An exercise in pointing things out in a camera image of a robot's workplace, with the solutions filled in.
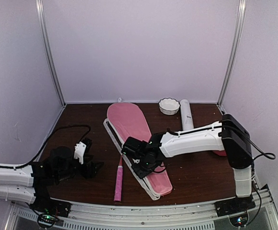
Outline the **pink badminton racket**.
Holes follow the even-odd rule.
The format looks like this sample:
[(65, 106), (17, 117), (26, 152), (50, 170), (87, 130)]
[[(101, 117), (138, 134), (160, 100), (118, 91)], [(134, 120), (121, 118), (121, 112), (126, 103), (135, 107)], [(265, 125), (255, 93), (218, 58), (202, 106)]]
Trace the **pink badminton racket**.
[(116, 173), (114, 202), (121, 202), (122, 200), (122, 182), (123, 182), (123, 158), (120, 157), (119, 165)]

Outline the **pink racket bag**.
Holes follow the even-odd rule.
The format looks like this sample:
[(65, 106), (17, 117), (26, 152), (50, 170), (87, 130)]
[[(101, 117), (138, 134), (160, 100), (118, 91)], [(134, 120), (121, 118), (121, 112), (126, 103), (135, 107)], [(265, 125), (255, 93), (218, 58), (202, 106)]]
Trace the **pink racket bag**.
[(145, 150), (152, 134), (139, 106), (113, 103), (103, 124), (130, 172), (151, 199), (171, 193), (173, 186), (162, 159), (157, 153), (147, 155)]

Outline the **white shuttlecock tube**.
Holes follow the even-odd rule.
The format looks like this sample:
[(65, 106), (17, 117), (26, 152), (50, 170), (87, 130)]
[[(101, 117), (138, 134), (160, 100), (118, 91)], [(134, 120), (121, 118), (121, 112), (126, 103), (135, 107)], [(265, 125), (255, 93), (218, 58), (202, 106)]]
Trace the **white shuttlecock tube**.
[(182, 99), (179, 103), (180, 103), (182, 130), (191, 130), (194, 128), (194, 124), (193, 124), (189, 101), (187, 99)]

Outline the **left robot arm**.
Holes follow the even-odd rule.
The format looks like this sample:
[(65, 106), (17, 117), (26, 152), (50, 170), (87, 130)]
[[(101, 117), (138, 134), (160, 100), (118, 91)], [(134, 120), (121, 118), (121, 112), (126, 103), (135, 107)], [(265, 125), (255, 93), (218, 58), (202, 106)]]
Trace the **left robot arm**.
[(77, 143), (75, 149), (60, 146), (50, 151), (43, 161), (25, 165), (0, 164), (0, 199), (37, 205), (44, 213), (55, 205), (47, 188), (71, 179), (77, 174), (94, 178), (103, 162), (94, 162), (88, 154), (92, 141), (88, 138)]

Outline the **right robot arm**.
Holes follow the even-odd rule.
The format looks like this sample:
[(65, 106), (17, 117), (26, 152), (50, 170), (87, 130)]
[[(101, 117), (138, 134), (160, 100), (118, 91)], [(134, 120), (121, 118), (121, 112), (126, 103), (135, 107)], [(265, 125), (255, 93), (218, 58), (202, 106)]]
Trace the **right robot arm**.
[(235, 180), (236, 197), (231, 200), (231, 208), (242, 211), (249, 204), (252, 193), (253, 158), (249, 133), (230, 114), (223, 115), (220, 121), (190, 131), (156, 133), (148, 141), (128, 137), (121, 153), (138, 160), (132, 169), (143, 179), (167, 158), (202, 151), (226, 153)]

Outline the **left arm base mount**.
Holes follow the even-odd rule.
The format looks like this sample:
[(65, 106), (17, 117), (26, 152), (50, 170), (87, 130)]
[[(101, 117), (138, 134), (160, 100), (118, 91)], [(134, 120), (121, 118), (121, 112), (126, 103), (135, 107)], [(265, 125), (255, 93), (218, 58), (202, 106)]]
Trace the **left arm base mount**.
[(67, 218), (71, 209), (71, 203), (51, 198), (36, 198), (27, 205), (37, 215), (36, 222), (43, 229), (53, 227), (61, 218)]

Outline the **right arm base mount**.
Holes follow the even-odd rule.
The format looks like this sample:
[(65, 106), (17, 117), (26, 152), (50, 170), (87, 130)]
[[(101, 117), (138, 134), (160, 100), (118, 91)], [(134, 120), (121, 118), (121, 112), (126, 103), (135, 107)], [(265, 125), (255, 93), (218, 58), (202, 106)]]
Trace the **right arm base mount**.
[(248, 211), (256, 207), (253, 196), (234, 197), (227, 200), (217, 201), (214, 203), (217, 217), (229, 218), (234, 227), (245, 227), (249, 222)]

